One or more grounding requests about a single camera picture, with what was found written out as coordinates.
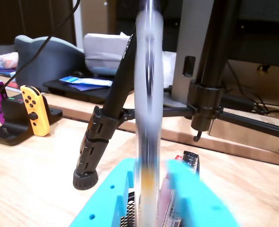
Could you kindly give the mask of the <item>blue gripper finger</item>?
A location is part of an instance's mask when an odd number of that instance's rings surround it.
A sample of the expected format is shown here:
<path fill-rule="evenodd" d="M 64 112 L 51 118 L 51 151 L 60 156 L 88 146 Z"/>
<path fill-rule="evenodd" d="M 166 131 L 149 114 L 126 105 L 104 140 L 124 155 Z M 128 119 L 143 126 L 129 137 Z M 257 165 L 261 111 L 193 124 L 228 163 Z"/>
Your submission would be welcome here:
<path fill-rule="evenodd" d="M 72 227 L 133 227 L 134 205 L 129 189 L 134 188 L 135 159 L 123 159 L 109 173 L 79 214 Z"/>
<path fill-rule="evenodd" d="M 167 162 L 170 188 L 185 227 L 237 227 L 239 224 L 221 199 L 183 161 Z"/>

